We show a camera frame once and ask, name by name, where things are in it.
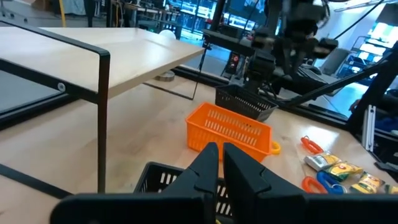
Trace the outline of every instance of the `snack bag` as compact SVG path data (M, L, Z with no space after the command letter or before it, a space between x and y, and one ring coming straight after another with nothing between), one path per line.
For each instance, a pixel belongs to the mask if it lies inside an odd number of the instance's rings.
M337 162L341 162L341 160L337 156L330 154L329 152L323 152L315 156L304 157L304 162L316 171L321 171L323 169L329 168Z
M384 190L386 191L386 194L398 194L398 187L391 186L389 184L386 184Z
M383 184L383 180L363 172L361 180L357 184L353 184L349 189L355 193L376 194L377 189Z
M325 170L339 182L344 181L351 174L360 174L363 169L348 162L339 162Z

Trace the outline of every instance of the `light wood desk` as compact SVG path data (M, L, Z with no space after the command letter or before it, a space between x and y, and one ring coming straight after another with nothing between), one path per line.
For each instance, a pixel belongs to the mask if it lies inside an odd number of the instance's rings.
M152 84L191 95L195 83L176 77ZM107 192L132 192L149 161L187 167L197 152L186 145L185 118L202 102L214 102L215 90L199 85L193 101L139 85L109 101ZM49 112L0 133L0 163L70 191L96 191L96 106L84 101ZM300 138L310 136L325 150L393 184L386 172L347 132L276 110L266 121L278 156L262 162L301 186L315 172L303 163L308 155ZM0 177L0 223L48 223L57 199Z
M175 68L204 49L138 28L44 28L111 54L109 98ZM0 58L98 90L98 55L16 27L0 28Z

